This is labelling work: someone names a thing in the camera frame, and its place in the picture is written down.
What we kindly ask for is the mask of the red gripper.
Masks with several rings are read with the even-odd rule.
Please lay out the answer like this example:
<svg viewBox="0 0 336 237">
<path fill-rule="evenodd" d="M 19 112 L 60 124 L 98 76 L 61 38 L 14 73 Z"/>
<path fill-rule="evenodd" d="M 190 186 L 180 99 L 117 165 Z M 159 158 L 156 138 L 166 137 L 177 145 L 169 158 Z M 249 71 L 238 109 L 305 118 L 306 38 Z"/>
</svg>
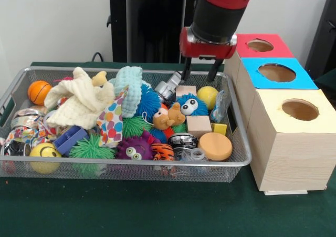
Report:
<svg viewBox="0 0 336 237">
<path fill-rule="evenodd" d="M 205 57 L 215 59 L 206 78 L 207 82 L 213 82 L 224 59 L 231 58 L 236 47 L 236 34 L 234 34 L 231 40 L 225 44 L 207 43 L 194 36 L 190 27 L 183 27 L 180 33 L 180 53 L 186 58 L 181 80 L 186 81 L 190 76 L 191 58 Z"/>
</svg>

